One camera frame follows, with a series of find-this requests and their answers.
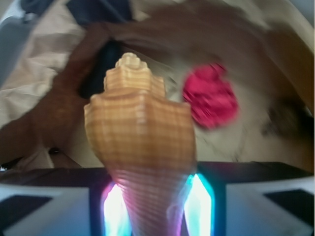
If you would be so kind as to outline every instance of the glowing light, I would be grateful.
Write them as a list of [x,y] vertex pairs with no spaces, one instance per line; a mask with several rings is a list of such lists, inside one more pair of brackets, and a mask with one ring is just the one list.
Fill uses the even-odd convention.
[[[213,235],[214,193],[202,175],[189,178],[191,191],[184,205],[187,230],[191,236]],[[104,201],[106,236],[131,236],[131,224],[120,188],[115,184]]]
[[184,214],[189,235],[205,236],[212,235],[212,212],[213,201],[198,175],[195,175],[191,191],[184,205]]
[[131,224],[122,191],[115,184],[104,201],[106,236],[131,236]]

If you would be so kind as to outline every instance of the conch shell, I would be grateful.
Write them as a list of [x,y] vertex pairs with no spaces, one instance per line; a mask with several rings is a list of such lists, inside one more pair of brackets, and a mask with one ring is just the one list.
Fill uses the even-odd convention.
[[133,53],[106,72],[104,89],[84,107],[85,129],[122,190],[133,235],[180,235],[196,169],[189,104],[167,100],[163,78]]

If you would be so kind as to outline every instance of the red object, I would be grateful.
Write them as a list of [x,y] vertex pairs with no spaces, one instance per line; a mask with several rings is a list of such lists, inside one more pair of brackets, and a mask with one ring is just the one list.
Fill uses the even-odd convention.
[[221,80],[225,72],[220,64],[202,65],[194,69],[185,82],[183,97],[191,105],[192,117],[207,128],[229,123],[238,112],[230,83]]

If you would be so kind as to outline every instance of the beige cloth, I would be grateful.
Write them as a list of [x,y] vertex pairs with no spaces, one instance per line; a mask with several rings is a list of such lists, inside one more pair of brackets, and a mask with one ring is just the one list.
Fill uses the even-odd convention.
[[[84,31],[75,23],[70,12],[64,6],[65,2],[66,0],[56,0],[43,16],[31,34],[15,70],[1,88],[0,127],[11,120],[17,119],[34,107],[50,89],[52,78],[63,69],[70,52],[83,38]],[[136,19],[144,20],[151,16],[152,18],[156,17],[156,15],[151,14],[156,9],[165,5],[178,4],[178,2],[175,0],[133,0],[132,9]],[[170,37],[171,40],[167,41],[165,45],[163,35],[157,37],[155,42],[152,41],[152,46],[154,46],[154,43],[158,43],[157,49],[163,48],[161,45],[165,46],[164,49],[169,49],[168,53],[152,50],[150,44],[141,45],[140,43],[139,47],[133,47],[133,49],[141,52],[140,57],[148,62],[154,73],[166,79],[168,97],[176,101],[181,100],[181,89],[185,74],[194,65],[206,61],[223,60],[224,65],[227,66],[229,74],[226,79],[232,82],[239,100],[240,116],[230,126],[217,130],[208,131],[199,127],[195,128],[198,160],[248,161],[253,160],[252,155],[255,154],[256,157],[258,156],[255,160],[261,161],[268,156],[269,161],[280,160],[303,168],[306,160],[293,162],[294,158],[290,158],[290,155],[294,153],[292,149],[308,151],[309,148],[305,147],[304,142],[294,142],[295,144],[290,144],[288,149],[284,140],[276,138],[270,144],[270,140],[265,140],[259,135],[259,126],[265,121],[266,109],[277,95],[289,95],[297,98],[299,93],[303,99],[303,91],[299,91],[294,83],[299,75],[301,80],[305,79],[305,76],[296,73],[294,65],[290,64],[291,61],[282,60],[285,57],[295,57],[298,54],[295,51],[287,50],[290,49],[290,40],[280,38],[277,42],[275,40],[278,39],[278,36],[283,35],[273,34],[271,37],[263,39],[265,40],[263,41],[265,45],[263,49],[266,55],[269,55],[269,58],[260,58],[262,53],[257,51],[255,39],[238,35],[237,30],[228,34],[230,32],[229,24],[224,24],[224,21],[229,16],[229,11],[232,10],[232,12],[238,12],[240,18],[244,18],[250,27],[254,26],[253,28],[256,27],[257,30],[268,31],[281,24],[288,29],[292,29],[298,35],[297,39],[304,42],[307,50],[313,55],[314,29],[287,0],[208,0],[208,2],[222,6],[222,12],[207,12],[211,8],[205,8],[204,14],[214,15],[213,19],[215,21],[208,21],[208,18],[203,19],[201,16],[195,15],[196,18],[200,17],[197,20],[200,27],[194,29],[198,37],[195,37],[196,35],[191,34],[191,32],[185,33],[185,29],[189,28],[189,25],[185,23],[189,23],[189,19],[184,17],[169,19],[169,22],[178,23],[177,30],[169,32],[174,37]],[[197,0],[193,4],[187,3],[178,7],[182,6],[181,9],[185,13],[193,14],[200,10],[200,4],[202,4],[202,1]],[[229,8],[229,11],[226,12],[224,9],[226,6],[232,6],[233,8]],[[213,29],[214,26],[220,30],[216,33],[221,33],[221,36],[225,35],[225,38],[220,38],[218,34],[204,34],[203,37],[203,29]],[[247,30],[247,25],[239,25],[239,28]],[[125,40],[128,43],[128,37],[132,39],[132,36],[126,34],[125,38],[120,38],[120,40]],[[226,43],[227,41],[230,42],[229,48],[223,47],[223,42]],[[213,43],[214,48],[207,46]],[[276,51],[273,47],[275,45],[276,47],[279,45],[285,47]],[[243,50],[240,54],[234,54],[234,52],[240,52],[240,50]],[[310,63],[312,63],[303,61],[303,58],[298,56],[293,61],[302,63],[300,68],[306,66],[308,71]],[[273,78],[276,78],[279,83],[266,82],[273,81]],[[254,137],[254,140],[259,140],[259,143],[251,144]],[[77,135],[72,140],[72,146],[65,153],[83,167],[102,166],[87,144],[83,124],[78,128]],[[32,162],[25,161],[24,163],[32,165]],[[46,161],[46,165],[41,164],[39,166],[52,167],[52,164]]]

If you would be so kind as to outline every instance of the brown fabric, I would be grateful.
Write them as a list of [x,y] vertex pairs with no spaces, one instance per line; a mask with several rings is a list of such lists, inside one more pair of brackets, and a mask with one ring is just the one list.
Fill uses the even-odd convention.
[[67,145],[88,103],[77,91],[108,39],[101,24],[87,29],[64,70],[54,78],[52,89],[31,111],[0,130],[0,164],[32,155],[42,147],[63,149]]
[[275,97],[302,99],[314,114],[314,53],[289,26],[263,29],[235,7],[188,0],[142,22],[108,27],[127,45],[195,63],[220,60],[231,78]]

